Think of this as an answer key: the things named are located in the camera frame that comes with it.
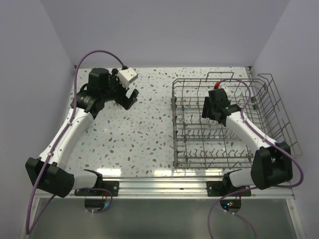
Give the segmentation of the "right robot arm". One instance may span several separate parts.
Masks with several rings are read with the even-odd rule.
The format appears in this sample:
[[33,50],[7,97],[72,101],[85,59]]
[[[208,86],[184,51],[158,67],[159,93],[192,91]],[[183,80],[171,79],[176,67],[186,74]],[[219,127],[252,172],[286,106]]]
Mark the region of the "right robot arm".
[[288,182],[293,177],[291,149],[286,142],[278,143],[256,127],[237,104],[231,104],[223,88],[208,92],[202,117],[217,121],[235,133],[253,154],[250,169],[224,174],[222,190],[234,195],[240,187],[256,186],[264,190]]

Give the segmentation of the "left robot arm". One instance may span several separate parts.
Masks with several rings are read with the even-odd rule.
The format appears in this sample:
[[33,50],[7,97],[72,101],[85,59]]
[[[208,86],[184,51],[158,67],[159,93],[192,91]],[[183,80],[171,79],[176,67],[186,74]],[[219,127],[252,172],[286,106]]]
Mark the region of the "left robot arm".
[[138,90],[127,96],[130,84],[138,78],[133,68],[93,68],[88,82],[76,94],[65,121],[49,146],[25,164],[35,189],[64,198],[73,190],[86,189],[96,196],[104,189],[103,177],[94,170],[73,174],[66,171],[68,161],[81,135],[94,121],[106,102],[115,101],[129,110],[137,101]]

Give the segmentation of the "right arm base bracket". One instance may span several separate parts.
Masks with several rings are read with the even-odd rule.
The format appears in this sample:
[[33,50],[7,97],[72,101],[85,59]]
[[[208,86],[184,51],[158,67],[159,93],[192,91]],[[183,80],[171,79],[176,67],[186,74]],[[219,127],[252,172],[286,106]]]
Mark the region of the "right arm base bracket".
[[206,181],[208,197],[222,197],[225,195],[222,181]]

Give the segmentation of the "aluminium mounting rail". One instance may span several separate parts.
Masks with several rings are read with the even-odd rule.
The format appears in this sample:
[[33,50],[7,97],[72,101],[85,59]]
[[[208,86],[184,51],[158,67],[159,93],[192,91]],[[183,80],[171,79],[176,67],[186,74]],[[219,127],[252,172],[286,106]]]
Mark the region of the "aluminium mounting rail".
[[103,181],[119,181],[117,198],[120,199],[204,199],[208,197],[206,181],[222,181],[214,176],[185,177],[103,177],[97,183],[97,175],[85,171],[74,176],[74,184],[58,181],[55,185],[65,189],[64,198],[87,197],[97,198]]

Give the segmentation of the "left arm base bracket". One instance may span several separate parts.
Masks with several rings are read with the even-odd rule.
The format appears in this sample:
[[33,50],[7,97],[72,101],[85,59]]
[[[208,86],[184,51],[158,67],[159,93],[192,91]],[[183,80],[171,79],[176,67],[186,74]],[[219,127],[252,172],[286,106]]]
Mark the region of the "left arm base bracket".
[[108,190],[113,197],[118,196],[120,182],[119,181],[103,181],[101,188]]

